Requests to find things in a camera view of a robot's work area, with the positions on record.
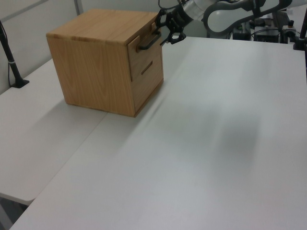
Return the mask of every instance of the wood grain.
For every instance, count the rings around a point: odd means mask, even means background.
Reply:
[[[161,55],[155,56],[153,64],[147,71],[137,77],[132,83],[135,110],[138,111],[156,86],[163,81],[163,68],[161,65]]]
[[[127,49],[48,38],[66,103],[134,116]]]
[[[127,45],[150,30],[157,13],[92,9],[47,33],[47,37]]]
[[[144,38],[144,40],[152,39],[154,35]],[[137,77],[142,75],[144,69],[149,65],[154,57],[159,56],[161,51],[160,43],[162,39],[159,39],[148,50],[138,50],[137,47],[141,43],[141,38],[138,36],[131,43],[128,44],[128,55],[130,63],[131,80],[134,81]]]
[[[90,10],[47,34],[66,103],[135,117],[163,82],[156,13]]]

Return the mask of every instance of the gray wall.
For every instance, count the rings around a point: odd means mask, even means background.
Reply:
[[[76,16],[73,0],[48,0],[3,23],[22,77],[51,59],[46,33]],[[9,88],[7,64],[0,46],[0,94]]]

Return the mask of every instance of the white wall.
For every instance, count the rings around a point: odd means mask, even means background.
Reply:
[[[84,12],[92,8],[159,12],[158,0],[81,0]],[[177,0],[161,0],[161,5],[170,7],[178,4]],[[189,24],[184,33],[187,36],[206,37],[206,30],[202,22],[193,21]]]
[[[73,0],[48,0],[3,23],[23,78],[51,59],[46,33],[76,16]],[[9,88],[7,63],[0,46],[0,94]]]

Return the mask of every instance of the black drawer handle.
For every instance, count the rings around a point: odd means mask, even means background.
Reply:
[[[147,50],[147,49],[149,49],[150,47],[152,47],[153,46],[153,44],[156,42],[156,41],[158,41],[158,39],[161,37],[161,32],[160,31],[155,31],[155,32],[153,32],[153,35],[155,35],[154,36],[154,38],[147,44],[147,45],[139,45],[139,49],[140,50]]]

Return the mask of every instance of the black cable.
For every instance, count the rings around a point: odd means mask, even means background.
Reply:
[[[162,7],[162,6],[161,6],[160,0],[158,0],[158,6],[160,7],[160,9],[165,10],[165,11],[168,11],[168,10],[172,10],[172,9],[178,7],[178,6],[184,5],[184,4],[186,4],[188,1],[190,1],[190,0],[183,0],[183,2],[179,3],[179,4],[176,5],[176,6],[172,6],[172,7],[169,7],[169,8],[165,8],[165,7]]]
[[[3,27],[2,23],[1,23],[1,21],[0,21],[0,26],[1,26],[2,31],[4,32],[5,39],[6,39],[6,41],[7,41],[7,40],[8,40],[8,36],[6,35],[6,31],[5,31],[5,29],[4,29],[4,27]]]
[[[264,30],[258,30],[254,33],[251,34],[251,36],[255,35],[255,34],[258,34],[258,33],[261,33],[261,32],[266,32],[266,31],[271,31],[271,30],[278,30],[278,29],[264,29]]]
[[[11,86],[11,81],[10,81],[10,64],[8,63],[8,80],[9,80],[9,86]]]

